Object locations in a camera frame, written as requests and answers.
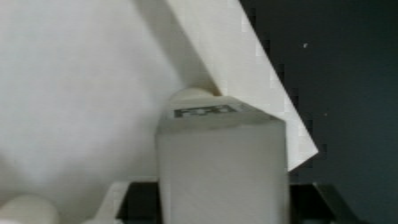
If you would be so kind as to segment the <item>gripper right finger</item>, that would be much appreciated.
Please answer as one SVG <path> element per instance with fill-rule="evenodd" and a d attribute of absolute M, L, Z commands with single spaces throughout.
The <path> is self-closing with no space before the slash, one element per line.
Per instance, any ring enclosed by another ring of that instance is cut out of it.
<path fill-rule="evenodd" d="M 369 224 L 355 215 L 328 184 L 289 185 L 291 224 Z"/>

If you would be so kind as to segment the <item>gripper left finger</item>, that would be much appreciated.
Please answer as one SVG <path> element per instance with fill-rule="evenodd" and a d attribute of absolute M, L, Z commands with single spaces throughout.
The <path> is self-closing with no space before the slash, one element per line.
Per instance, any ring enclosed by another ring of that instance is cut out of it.
<path fill-rule="evenodd" d="M 161 224 L 156 182 L 129 184 L 115 218 L 122 224 Z"/>

